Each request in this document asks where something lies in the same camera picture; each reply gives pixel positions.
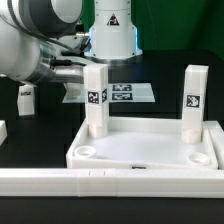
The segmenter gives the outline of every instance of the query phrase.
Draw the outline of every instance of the white pillar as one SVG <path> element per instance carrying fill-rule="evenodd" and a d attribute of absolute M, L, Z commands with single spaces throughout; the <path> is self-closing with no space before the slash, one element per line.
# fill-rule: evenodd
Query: white pillar
<path fill-rule="evenodd" d="M 182 112 L 182 140 L 201 141 L 208 66 L 189 65 L 185 72 Z"/>
<path fill-rule="evenodd" d="M 92 138 L 107 136 L 109 104 L 107 99 L 108 66 L 90 64 L 84 67 L 86 120 Z"/>

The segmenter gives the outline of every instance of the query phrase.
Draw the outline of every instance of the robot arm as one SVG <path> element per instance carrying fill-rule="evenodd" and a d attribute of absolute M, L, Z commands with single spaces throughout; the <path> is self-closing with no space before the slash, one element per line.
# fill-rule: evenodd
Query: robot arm
<path fill-rule="evenodd" d="M 34 84 L 52 80 L 57 52 L 43 39 L 64 36 L 81 11 L 82 0 L 0 0 L 0 74 Z"/>

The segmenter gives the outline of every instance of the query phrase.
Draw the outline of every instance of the black table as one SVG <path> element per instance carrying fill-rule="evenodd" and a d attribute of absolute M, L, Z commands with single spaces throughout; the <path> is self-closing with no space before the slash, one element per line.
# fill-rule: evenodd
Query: black table
<path fill-rule="evenodd" d="M 148 51 L 142 60 L 109 71 L 110 83 L 150 82 L 155 103 L 110 105 L 111 116 L 180 119 L 184 71 L 209 65 L 204 120 L 224 125 L 224 63 L 208 51 Z M 83 104 L 62 104 L 62 84 L 36 89 L 37 113 L 19 117 L 19 83 L 0 80 L 0 120 L 8 138 L 0 147 L 1 168 L 63 168 L 65 154 L 84 117 Z M 1 223 L 221 223 L 222 199 L 0 198 Z"/>

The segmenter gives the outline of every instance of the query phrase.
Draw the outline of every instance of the sticker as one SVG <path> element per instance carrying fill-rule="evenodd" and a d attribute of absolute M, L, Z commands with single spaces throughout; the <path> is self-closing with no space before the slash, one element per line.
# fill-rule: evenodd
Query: sticker
<path fill-rule="evenodd" d="M 201 108 L 201 99 L 202 96 L 200 95 L 193 95 L 193 94 L 186 94 L 186 108 Z"/>
<path fill-rule="evenodd" d="M 23 92 L 21 93 L 21 96 L 30 96 L 31 95 L 31 92 Z"/>
<path fill-rule="evenodd" d="M 102 102 L 104 103 L 107 100 L 107 89 L 102 92 Z"/>
<path fill-rule="evenodd" d="M 109 22 L 107 23 L 108 26 L 120 26 L 115 14 L 113 13 L 113 15 L 111 16 Z"/>
<path fill-rule="evenodd" d="M 88 91 L 88 103 L 99 104 L 100 97 L 98 92 Z"/>
<path fill-rule="evenodd" d="M 132 93 L 113 93 L 112 100 L 133 100 Z"/>
<path fill-rule="evenodd" d="M 146 166 L 131 166 L 131 168 L 133 170 L 146 170 L 147 169 Z"/>
<path fill-rule="evenodd" d="M 132 91 L 132 85 L 113 85 L 113 91 Z"/>

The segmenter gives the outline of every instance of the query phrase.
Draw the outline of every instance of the cable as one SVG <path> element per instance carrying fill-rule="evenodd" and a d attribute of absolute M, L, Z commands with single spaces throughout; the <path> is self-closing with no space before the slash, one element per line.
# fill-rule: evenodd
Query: cable
<path fill-rule="evenodd" d="M 40 39 L 40 40 L 43 40 L 43 41 L 46 41 L 46 42 L 50 42 L 50 43 L 53 43 L 53 44 L 56 44 L 56 45 L 59 45 L 59 46 L 65 48 L 65 49 L 71 51 L 72 53 L 74 53 L 74 54 L 76 54 L 76 55 L 80 55 L 80 53 L 81 53 L 80 50 L 76 50 L 76 49 L 74 49 L 74 48 L 69 47 L 69 46 L 66 45 L 66 44 L 63 44 L 63 43 L 59 42 L 59 41 L 52 40 L 52 39 L 50 39 L 50 38 L 47 38 L 47 37 L 44 37 L 44 36 L 40 36 L 40 35 L 34 34 L 34 33 L 30 32 L 30 31 L 27 31 L 26 29 L 24 29 L 24 28 L 19 24 L 19 22 L 18 22 L 18 20 L 17 20 L 17 18 L 16 18 L 16 15 L 15 15 L 15 13 L 14 13 L 14 11 L 13 11 L 12 1 L 13 1 L 13 0 L 8 0 L 8 1 L 7 1 L 8 9 L 9 9 L 10 15 L 11 15 L 11 17 L 12 17 L 12 20 L 14 21 L 14 23 L 17 25 L 17 27 L 18 27 L 21 31 L 23 31 L 24 33 L 26 33 L 26 34 L 29 35 L 29 36 L 32 36 L 32 37 L 35 37 L 35 38 L 37 38 L 37 39 Z"/>
<path fill-rule="evenodd" d="M 81 62 L 73 62 L 71 60 L 58 60 L 58 59 L 52 59 L 50 60 L 50 65 L 55 67 L 55 66 L 71 66 L 71 65 L 78 65 L 85 67 L 86 64 L 81 63 Z"/>
<path fill-rule="evenodd" d="M 153 15 L 153 12 L 152 12 L 151 2 L 150 2 L 150 0 L 146 0 L 146 2 L 147 2 L 147 5 L 148 5 L 150 17 L 151 17 L 151 20 L 152 20 L 152 25 L 153 25 L 153 30 L 154 30 L 155 40 L 156 40 L 156 47 L 157 47 L 157 50 L 159 50 L 158 33 L 157 33 L 157 28 L 156 28 L 156 24 L 155 24 L 155 20 L 154 20 L 154 15 Z"/>

